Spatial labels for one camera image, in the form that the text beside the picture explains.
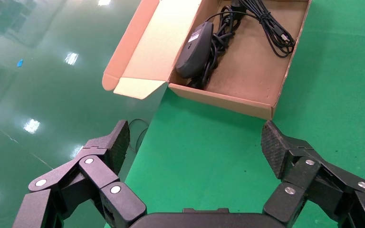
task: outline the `textured finger pad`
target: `textured finger pad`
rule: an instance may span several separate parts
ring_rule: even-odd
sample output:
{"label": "textured finger pad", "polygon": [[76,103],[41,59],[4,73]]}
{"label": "textured finger pad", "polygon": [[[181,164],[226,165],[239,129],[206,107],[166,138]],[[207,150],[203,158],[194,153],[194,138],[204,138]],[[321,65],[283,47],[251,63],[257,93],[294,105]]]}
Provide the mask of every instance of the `textured finger pad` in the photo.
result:
{"label": "textured finger pad", "polygon": [[283,162],[287,154],[284,145],[283,134],[276,125],[268,121],[262,128],[261,148],[276,178],[280,179],[283,170]]}

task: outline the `box flap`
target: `box flap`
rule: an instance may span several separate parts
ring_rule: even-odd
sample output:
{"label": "box flap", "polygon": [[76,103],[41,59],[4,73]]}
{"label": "box flap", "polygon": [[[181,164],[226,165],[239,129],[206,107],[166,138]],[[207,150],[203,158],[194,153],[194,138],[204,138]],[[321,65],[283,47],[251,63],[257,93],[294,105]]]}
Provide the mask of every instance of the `box flap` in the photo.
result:
{"label": "box flap", "polygon": [[149,24],[159,0],[142,0],[104,71],[102,85],[113,90],[124,73],[136,46]]}
{"label": "box flap", "polygon": [[153,91],[155,91],[164,83],[166,82],[158,80],[122,77],[119,79],[118,85],[115,88],[114,93],[142,100],[149,96]]}
{"label": "box flap", "polygon": [[[160,1],[121,78],[144,80],[124,80],[123,83],[120,80],[114,93],[143,99],[158,88],[155,85],[168,82],[201,1]],[[144,92],[138,91],[132,82],[139,82]]]}

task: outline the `cable on floor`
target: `cable on floor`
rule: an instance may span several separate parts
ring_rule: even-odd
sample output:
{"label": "cable on floor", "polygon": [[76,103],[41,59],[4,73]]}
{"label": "cable on floor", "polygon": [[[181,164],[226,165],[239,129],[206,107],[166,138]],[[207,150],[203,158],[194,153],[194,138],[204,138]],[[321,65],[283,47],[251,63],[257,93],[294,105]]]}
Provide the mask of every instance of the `cable on floor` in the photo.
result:
{"label": "cable on floor", "polygon": [[139,151],[139,148],[141,147],[141,144],[142,144],[142,141],[140,140],[141,139],[141,137],[142,136],[144,136],[144,133],[145,132],[147,132],[147,129],[149,128],[149,123],[148,122],[146,122],[145,120],[143,120],[143,119],[140,119],[140,118],[136,118],[136,119],[133,119],[130,123],[129,123],[129,131],[131,131],[131,126],[132,126],[132,124],[134,123],[134,122],[136,122],[136,121],[142,121],[142,122],[144,122],[145,124],[146,124],[146,128],[143,130],[143,131],[141,131],[141,133],[139,134],[139,136],[138,136],[138,139],[136,140],[136,144],[135,144],[135,148],[132,148],[132,146],[131,146],[131,142],[129,142],[129,145],[128,145],[128,147],[133,151],[133,152],[135,152],[135,153],[138,153],[138,151]]}

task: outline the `open cardboard box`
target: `open cardboard box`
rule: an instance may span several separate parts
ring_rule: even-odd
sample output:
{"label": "open cardboard box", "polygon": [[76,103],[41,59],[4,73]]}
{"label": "open cardboard box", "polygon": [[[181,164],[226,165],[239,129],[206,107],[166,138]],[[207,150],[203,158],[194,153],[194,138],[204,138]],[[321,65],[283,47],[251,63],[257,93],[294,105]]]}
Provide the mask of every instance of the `open cardboard box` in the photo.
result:
{"label": "open cardboard box", "polygon": [[192,31],[230,1],[142,0],[104,72],[104,89],[144,99],[168,83],[181,97],[271,120],[311,0],[264,3],[297,41],[291,56],[277,57],[258,21],[244,17],[208,86],[198,90],[184,86],[175,63]]}

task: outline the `robotic hand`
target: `robotic hand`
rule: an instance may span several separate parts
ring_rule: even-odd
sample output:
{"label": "robotic hand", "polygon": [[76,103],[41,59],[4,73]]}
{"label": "robotic hand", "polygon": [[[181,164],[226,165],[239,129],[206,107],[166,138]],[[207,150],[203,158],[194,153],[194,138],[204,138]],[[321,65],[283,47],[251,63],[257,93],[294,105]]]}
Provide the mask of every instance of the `robotic hand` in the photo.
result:
{"label": "robotic hand", "polygon": [[283,135],[268,121],[261,147],[282,181],[263,213],[228,209],[147,214],[146,205],[117,176],[129,144],[127,121],[89,140],[73,160],[29,184],[13,228],[61,228],[76,207],[91,200],[112,228],[290,228],[307,200],[340,228],[365,228],[365,180],[325,161],[306,141]]}

